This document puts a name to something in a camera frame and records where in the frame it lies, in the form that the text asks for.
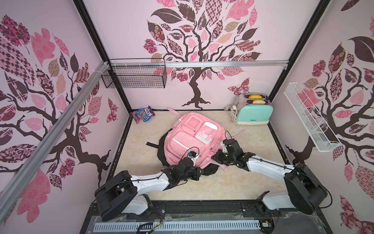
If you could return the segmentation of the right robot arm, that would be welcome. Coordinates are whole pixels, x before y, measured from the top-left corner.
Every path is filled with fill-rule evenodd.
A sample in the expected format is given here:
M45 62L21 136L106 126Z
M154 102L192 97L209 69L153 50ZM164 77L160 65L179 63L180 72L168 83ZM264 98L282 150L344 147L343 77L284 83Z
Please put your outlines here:
M253 153L227 153L219 150L213 161L220 165L235 165L283 183L286 190L265 192L259 200L269 210L297 209L311 215L331 194L312 171L303 164L297 166L265 160Z

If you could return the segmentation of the pink backpack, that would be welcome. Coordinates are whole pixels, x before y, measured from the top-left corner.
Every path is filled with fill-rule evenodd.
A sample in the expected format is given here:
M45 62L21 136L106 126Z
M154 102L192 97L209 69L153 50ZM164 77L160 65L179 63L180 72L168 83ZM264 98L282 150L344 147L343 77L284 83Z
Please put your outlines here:
M165 156L170 166L187 158L189 151L195 151L198 155L195 167L204 169L213 163L226 172L227 166L220 165L211 159L219 150L227 152L223 140L231 138L226 136L227 132L224 128L195 112L182 115L171 108L168 110L179 117L167 135L164 145Z

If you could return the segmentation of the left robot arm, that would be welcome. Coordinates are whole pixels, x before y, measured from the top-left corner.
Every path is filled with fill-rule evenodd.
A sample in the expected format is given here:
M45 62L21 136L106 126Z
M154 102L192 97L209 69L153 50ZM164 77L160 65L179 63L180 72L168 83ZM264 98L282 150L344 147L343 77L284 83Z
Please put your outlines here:
M147 193L172 189L181 181L198 181L203 173L190 159L153 175L136 176L122 171L94 193L101 219L109 221L120 214L142 215L152 206Z

